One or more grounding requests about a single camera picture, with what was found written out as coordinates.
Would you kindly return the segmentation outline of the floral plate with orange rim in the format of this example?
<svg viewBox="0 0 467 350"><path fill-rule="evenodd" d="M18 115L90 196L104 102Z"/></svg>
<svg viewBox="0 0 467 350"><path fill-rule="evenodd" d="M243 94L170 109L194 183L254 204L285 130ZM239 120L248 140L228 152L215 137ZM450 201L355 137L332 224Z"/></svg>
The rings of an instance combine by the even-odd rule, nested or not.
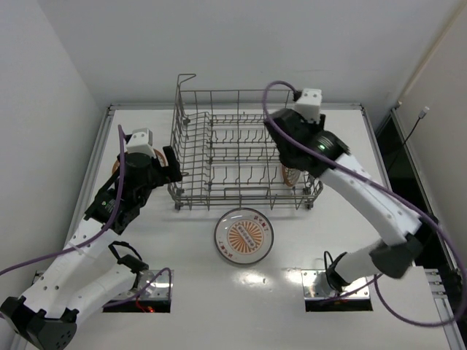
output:
<svg viewBox="0 0 467 350"><path fill-rule="evenodd" d="M167 166L167 161L162 152L160 152L157 149L153 149L153 153L155 158L159 161L159 164L162 167ZM147 170L153 161L153 158L151 156L143 155L143 154L128 154L126 152L125 155L125 174L127 175L133 175L135 174L138 170Z"/></svg>

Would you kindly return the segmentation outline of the white plate with orange sunburst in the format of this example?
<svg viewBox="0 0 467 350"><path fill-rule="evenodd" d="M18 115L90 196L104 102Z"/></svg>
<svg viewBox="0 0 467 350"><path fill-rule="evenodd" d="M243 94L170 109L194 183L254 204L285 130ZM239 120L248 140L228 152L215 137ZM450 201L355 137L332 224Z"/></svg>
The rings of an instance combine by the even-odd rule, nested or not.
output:
<svg viewBox="0 0 467 350"><path fill-rule="evenodd" d="M274 245L274 229L269 219L251 208L224 213L214 229L217 252L234 265L254 265L265 259Z"/></svg>

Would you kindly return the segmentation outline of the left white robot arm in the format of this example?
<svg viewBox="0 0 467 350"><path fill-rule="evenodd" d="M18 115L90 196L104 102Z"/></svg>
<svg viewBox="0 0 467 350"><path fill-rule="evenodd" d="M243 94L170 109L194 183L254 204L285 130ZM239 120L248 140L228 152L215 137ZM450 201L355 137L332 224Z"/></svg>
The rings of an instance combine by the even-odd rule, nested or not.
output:
<svg viewBox="0 0 467 350"><path fill-rule="evenodd" d="M140 285L148 264L132 254L119 256L115 246L151 192L182 179L173 148L166 146L163 152L166 166L152 155L127 152L96 193L65 253L21 296L1 304L8 325L30 344L65 349L91 314Z"/></svg>

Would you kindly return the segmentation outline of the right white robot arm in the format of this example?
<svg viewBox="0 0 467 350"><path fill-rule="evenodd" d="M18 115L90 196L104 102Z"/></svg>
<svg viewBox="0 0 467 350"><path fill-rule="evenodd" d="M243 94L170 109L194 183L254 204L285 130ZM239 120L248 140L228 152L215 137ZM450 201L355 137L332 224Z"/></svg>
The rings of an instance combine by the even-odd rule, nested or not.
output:
<svg viewBox="0 0 467 350"><path fill-rule="evenodd" d="M416 234L423 227L421 216L370 186L349 147L323 122L307 122L292 109L280 109L265 121L269 135L287 168L305 171L340 194L378 232L380 239L355 252L344 252L320 273L314 285L330 296L355 280L374 274L401 279L423 245Z"/></svg>

